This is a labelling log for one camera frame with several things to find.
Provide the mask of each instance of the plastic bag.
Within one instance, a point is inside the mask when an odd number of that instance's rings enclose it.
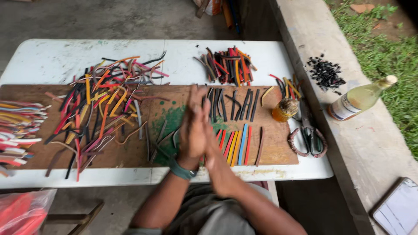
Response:
[[[0,235],[33,235],[48,214],[56,189],[0,195]]]
[[[198,7],[200,7],[200,5],[202,5],[202,2],[203,2],[203,0],[193,0],[193,1]],[[219,14],[221,12],[221,5],[222,5],[222,0],[210,0],[205,10],[205,13],[208,15]]]

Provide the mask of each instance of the gray shirt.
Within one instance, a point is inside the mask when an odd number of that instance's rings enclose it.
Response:
[[[271,200],[266,189],[250,184]],[[161,229],[129,228],[123,235],[160,235]],[[216,196],[209,184],[192,185],[165,235],[255,235],[240,204]]]

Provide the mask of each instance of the grass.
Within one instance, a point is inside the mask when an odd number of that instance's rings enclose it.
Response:
[[[350,3],[344,0],[331,12],[352,46],[363,73],[371,81],[390,74],[398,77],[396,85],[384,91],[381,98],[418,161],[417,37],[400,37],[399,41],[390,41],[385,35],[373,35],[377,19],[387,19],[396,7],[378,5],[371,12],[353,15]]]

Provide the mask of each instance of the hand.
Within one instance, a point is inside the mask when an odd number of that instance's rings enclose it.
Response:
[[[215,134],[211,130],[209,121],[204,123],[206,144],[206,169],[209,172],[214,192],[220,197],[235,198],[240,193],[244,182],[238,178],[227,164],[225,157],[219,150]]]
[[[209,116],[210,102],[205,100],[201,108],[202,97],[206,96],[206,87],[197,88],[191,85],[187,108],[180,127],[180,156],[178,164],[188,170],[195,170],[199,158],[206,148],[206,136],[204,134],[204,122]]]

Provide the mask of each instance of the wooden board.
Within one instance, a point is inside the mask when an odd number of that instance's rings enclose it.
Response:
[[[27,102],[39,102],[43,105],[52,105],[49,109],[49,118],[42,124],[41,129],[37,132],[37,136],[46,140],[54,131],[60,121],[60,113],[58,112],[60,103],[52,101],[51,98],[44,95],[46,91],[52,92],[54,95],[64,95],[70,90],[70,86],[65,85],[4,85],[0,89],[1,100],[18,100]],[[232,86],[222,86],[225,89],[224,94],[232,96],[232,93],[237,88]],[[232,131],[242,130],[245,123],[252,126],[251,147],[249,154],[249,165],[255,163],[258,147],[260,143],[260,127],[265,129],[265,139],[263,154],[260,160],[260,165],[278,165],[278,164],[298,164],[298,158],[290,149],[287,138],[289,135],[289,126],[287,123],[279,123],[272,119],[271,110],[277,105],[280,99],[280,94],[277,88],[273,89],[266,97],[263,107],[260,105],[260,99],[263,93],[269,87],[250,87],[255,92],[260,89],[256,114],[254,122],[246,120],[230,121],[232,102],[225,98],[225,106],[228,114],[228,122],[224,122],[218,116],[218,122],[213,123],[214,132],[219,129],[227,130],[227,136],[222,149],[227,145],[229,135]],[[176,130],[182,120],[183,112],[186,108],[186,102],[189,95],[189,86],[143,86],[143,93],[139,95],[160,96],[170,100],[146,100],[140,105],[142,113],[142,121],[148,120],[151,140],[155,141],[165,120],[168,121],[164,136]],[[237,100],[244,102],[247,88],[239,88],[237,93]],[[90,131],[93,129],[95,113],[93,112]],[[138,126],[130,127],[125,125],[125,135],[128,135],[132,130]],[[64,135],[57,136],[54,140],[63,141]],[[82,141],[82,147],[85,146],[85,141]],[[162,143],[161,146],[167,153],[177,153],[177,149],[173,147],[172,138]],[[44,145],[38,143],[29,149],[35,153],[35,157],[30,159],[28,163],[21,166],[19,169],[46,169],[53,158],[54,154],[63,147],[57,144]],[[72,153],[66,151],[55,165],[55,169],[67,168],[71,159]],[[104,154],[98,155],[93,161],[92,168],[118,168],[118,167],[150,167],[150,166],[166,166],[167,162],[164,156],[158,155],[155,163],[150,165],[146,161],[146,138],[145,131],[142,140],[138,140],[138,133],[130,137],[125,145],[118,145],[114,141],[110,142],[104,148]]]

